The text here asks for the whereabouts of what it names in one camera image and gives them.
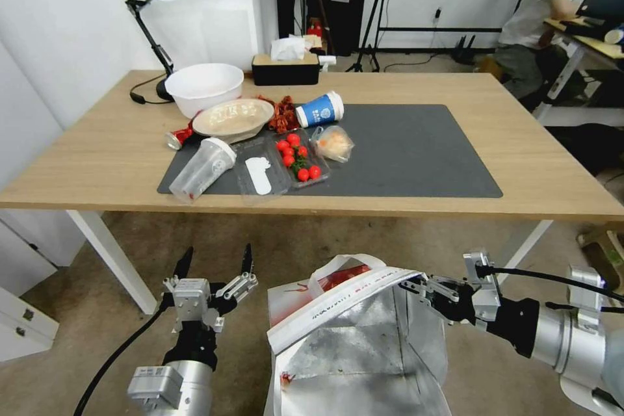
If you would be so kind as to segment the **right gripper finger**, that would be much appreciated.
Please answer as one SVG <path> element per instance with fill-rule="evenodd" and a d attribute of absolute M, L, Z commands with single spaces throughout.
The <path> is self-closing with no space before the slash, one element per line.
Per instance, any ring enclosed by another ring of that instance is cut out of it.
<path fill-rule="evenodd" d="M 415 286 L 414 293 L 418 296 L 421 304 L 429 307 L 437 313 L 450 313 L 456 311 L 460 305 L 459 292 L 444 286 Z"/>
<path fill-rule="evenodd" d="M 401 281 L 398 286 L 416 295 L 459 295 L 462 283 L 445 276 L 417 274 Z"/>

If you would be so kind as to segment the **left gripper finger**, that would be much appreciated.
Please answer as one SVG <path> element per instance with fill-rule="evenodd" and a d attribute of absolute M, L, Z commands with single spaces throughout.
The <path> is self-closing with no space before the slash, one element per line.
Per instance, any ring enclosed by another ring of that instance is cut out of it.
<path fill-rule="evenodd" d="M 187 278 L 194 255 L 194 247 L 189 246 L 181 259 L 177 261 L 172 275 L 162 281 L 164 292 L 173 293 L 179 282 Z"/>
<path fill-rule="evenodd" d="M 216 297 L 224 300 L 243 300 L 257 284 L 257 276 L 254 273 L 252 246 L 248 243 L 244 250 L 240 274 L 219 289 L 216 292 Z"/>

